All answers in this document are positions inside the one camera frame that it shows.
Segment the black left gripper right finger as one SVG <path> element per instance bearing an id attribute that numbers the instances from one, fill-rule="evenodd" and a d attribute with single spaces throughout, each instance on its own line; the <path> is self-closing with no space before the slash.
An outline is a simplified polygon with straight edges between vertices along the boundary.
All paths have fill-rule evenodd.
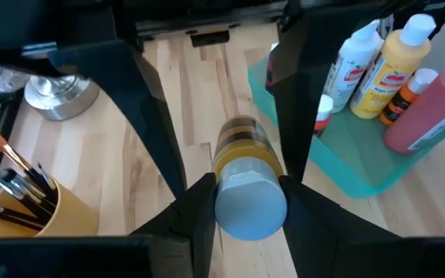
<path id="1" fill-rule="evenodd" d="M 287 175 L 279 182 L 287 199 L 284 235 L 298 278 L 332 278 L 337 248 L 345 242 L 397 238 Z"/>

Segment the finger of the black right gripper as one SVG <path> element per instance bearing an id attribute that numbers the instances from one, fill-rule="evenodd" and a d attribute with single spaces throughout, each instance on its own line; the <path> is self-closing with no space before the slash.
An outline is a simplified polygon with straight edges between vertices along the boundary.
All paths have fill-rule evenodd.
<path id="1" fill-rule="evenodd" d="M 58 49 L 61 72 L 94 81 L 136 131 L 176 198 L 187 189 L 185 168 L 158 71 L 123 40 Z"/>
<path id="2" fill-rule="evenodd" d="M 272 52 L 273 95 L 287 175 L 301 181 L 318 101 L 331 60 L 341 46 L 344 7 L 286 12 Z"/>

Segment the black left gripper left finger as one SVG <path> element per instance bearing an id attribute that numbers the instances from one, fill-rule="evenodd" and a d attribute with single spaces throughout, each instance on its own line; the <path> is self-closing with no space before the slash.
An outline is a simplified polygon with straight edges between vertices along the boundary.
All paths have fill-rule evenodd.
<path id="1" fill-rule="evenodd" d="M 209 278 L 215 235 L 216 175 L 204 174 L 185 194 L 135 229 L 147 241 L 134 278 Z"/>

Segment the small maroon paint bottle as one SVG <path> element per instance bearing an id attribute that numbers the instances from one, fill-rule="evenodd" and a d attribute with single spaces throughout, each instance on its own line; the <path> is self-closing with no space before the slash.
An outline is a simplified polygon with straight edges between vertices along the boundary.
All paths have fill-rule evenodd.
<path id="1" fill-rule="evenodd" d="M 265 80 L 265 89 L 270 94 L 273 95 L 273 70 L 272 70 L 272 60 L 273 60 L 273 50 L 279 45 L 278 42 L 275 42 L 270 47 L 270 53 L 267 61 L 267 73 Z"/>

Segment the small red paint bottle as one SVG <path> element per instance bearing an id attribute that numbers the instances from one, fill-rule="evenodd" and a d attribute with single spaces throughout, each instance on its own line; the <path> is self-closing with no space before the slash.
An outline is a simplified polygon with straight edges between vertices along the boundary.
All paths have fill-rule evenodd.
<path id="1" fill-rule="evenodd" d="M 316 137 L 320 137 L 327 128 L 331 119 L 333 108 L 334 100 L 329 95 L 322 94 L 314 124 L 314 135 Z"/>

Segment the large white paint bottle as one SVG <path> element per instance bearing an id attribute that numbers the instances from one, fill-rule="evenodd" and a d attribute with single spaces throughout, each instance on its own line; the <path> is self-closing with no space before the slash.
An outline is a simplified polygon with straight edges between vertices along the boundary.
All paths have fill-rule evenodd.
<path id="1" fill-rule="evenodd" d="M 323 94 L 333 99 L 332 113 L 341 111 L 355 91 L 362 76 L 372 65 L 384 40 L 377 32 L 380 20 L 353 32 L 338 51 L 336 60 L 331 64 Z"/>

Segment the teal translucent plastic bin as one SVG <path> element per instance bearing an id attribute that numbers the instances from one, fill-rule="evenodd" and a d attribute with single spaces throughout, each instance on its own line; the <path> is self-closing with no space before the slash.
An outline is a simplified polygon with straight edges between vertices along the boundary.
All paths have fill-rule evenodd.
<path id="1" fill-rule="evenodd" d="M 332 115 L 325 132 L 315 137 L 311 122 L 302 120 L 304 113 L 288 100 L 293 90 L 306 84 L 297 77 L 285 80 L 280 84 L 284 95 L 276 103 L 265 90 L 266 76 L 266 58 L 248 68 L 254 103 L 279 127 L 291 172 L 295 174 L 304 164 L 306 147 L 301 141 L 306 140 L 308 158 L 351 198 L 372 197 L 388 190 L 445 139 L 443 130 L 415 153 L 399 154 L 384 144 L 385 125 L 379 120 L 362 120 L 348 109 Z"/>

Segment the small yellow paint bottle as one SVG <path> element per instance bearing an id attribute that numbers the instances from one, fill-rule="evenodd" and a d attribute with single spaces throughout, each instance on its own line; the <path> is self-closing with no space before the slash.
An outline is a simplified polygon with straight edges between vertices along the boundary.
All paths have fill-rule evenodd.
<path id="1" fill-rule="evenodd" d="M 224 231 L 258 241 L 281 228 L 287 215 L 279 183 L 283 169 L 257 119 L 239 115 L 222 125 L 212 171 L 218 184 L 215 216 Z"/>

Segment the large yellow paint bottle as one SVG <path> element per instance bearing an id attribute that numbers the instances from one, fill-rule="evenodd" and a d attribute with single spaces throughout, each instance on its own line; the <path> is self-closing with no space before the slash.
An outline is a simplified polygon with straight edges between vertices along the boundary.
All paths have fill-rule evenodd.
<path id="1" fill-rule="evenodd" d="M 402 29 L 389 33 L 349 104 L 361 119 L 377 117 L 431 50 L 432 16 L 415 14 Z"/>

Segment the small orange paint bottle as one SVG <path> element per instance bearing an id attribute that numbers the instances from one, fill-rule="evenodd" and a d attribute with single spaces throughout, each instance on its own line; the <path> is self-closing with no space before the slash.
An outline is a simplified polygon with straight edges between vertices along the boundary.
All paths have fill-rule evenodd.
<path id="1" fill-rule="evenodd" d="M 391 126 L 437 77 L 438 72 L 434 69 L 418 69 L 383 109 L 379 115 L 380 121 Z"/>

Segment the large red paint bottle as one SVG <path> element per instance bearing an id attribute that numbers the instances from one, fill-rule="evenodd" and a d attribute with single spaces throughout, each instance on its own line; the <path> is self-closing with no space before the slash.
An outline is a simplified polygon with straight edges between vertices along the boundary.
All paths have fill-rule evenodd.
<path id="1" fill-rule="evenodd" d="M 400 154 L 418 151 L 445 131 L 445 70 L 387 129 L 385 144 Z"/>

